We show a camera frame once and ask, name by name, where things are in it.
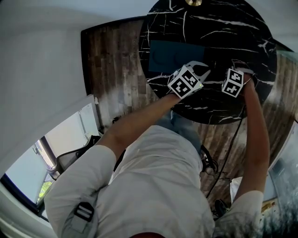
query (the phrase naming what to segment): window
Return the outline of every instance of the window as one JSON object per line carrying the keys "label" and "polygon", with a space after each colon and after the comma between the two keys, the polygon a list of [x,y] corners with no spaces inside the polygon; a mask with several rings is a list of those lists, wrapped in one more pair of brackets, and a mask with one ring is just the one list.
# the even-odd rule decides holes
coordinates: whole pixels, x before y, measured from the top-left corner
{"label": "window", "polygon": [[6,171],[1,183],[25,207],[47,220],[44,197],[63,172],[56,166],[56,158],[85,146],[92,135],[99,133],[89,104],[28,148]]}
{"label": "window", "polygon": [[37,141],[7,170],[6,175],[30,201],[37,204],[54,181],[47,171],[53,166],[41,142]]}
{"label": "window", "polygon": [[269,174],[277,191],[280,204],[298,199],[297,145],[298,122],[294,121],[283,147],[269,168]]}

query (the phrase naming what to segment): jeans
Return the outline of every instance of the jeans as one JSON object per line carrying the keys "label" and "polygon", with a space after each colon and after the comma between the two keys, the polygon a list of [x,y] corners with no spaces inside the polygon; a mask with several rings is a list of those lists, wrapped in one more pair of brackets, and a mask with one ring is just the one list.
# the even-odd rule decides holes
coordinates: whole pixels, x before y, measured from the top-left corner
{"label": "jeans", "polygon": [[188,120],[173,111],[169,111],[155,125],[167,128],[187,139],[201,153],[201,141],[191,120]]}

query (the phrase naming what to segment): wooden floor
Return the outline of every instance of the wooden floor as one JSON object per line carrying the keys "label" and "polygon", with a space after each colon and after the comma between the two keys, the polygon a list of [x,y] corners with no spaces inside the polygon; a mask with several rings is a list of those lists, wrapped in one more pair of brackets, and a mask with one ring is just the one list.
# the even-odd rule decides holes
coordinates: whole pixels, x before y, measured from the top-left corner
{"label": "wooden floor", "polygon": [[[156,100],[146,84],[138,56],[138,37],[142,20],[112,23],[82,32],[83,64],[86,85],[98,98],[97,113],[107,129],[114,117],[122,116]],[[278,55],[277,80],[263,105],[270,144],[271,161],[282,146],[294,118],[298,119],[298,64]],[[227,125],[195,123],[198,136],[222,168],[224,157],[239,122]],[[230,180],[242,176],[247,120],[244,119],[234,141],[227,164],[208,200],[211,205],[221,198],[230,204]],[[217,175],[201,174],[206,195]]]}

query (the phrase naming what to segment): round table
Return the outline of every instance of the round table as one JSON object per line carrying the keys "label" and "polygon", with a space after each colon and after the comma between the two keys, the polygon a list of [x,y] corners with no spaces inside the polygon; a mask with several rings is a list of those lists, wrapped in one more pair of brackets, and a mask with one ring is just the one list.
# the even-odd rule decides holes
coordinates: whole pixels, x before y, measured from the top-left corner
{"label": "round table", "polygon": [[221,92],[227,69],[235,64],[255,73],[261,103],[273,87],[277,69],[275,43],[264,20],[244,0],[203,0],[198,7],[189,6],[185,0],[159,0],[153,6],[140,32],[139,55],[147,83],[161,98],[169,92],[171,73],[149,71],[152,40],[205,47],[201,62],[210,67],[211,73],[203,89],[172,108],[192,121],[227,124],[241,119],[243,96],[234,98]]}

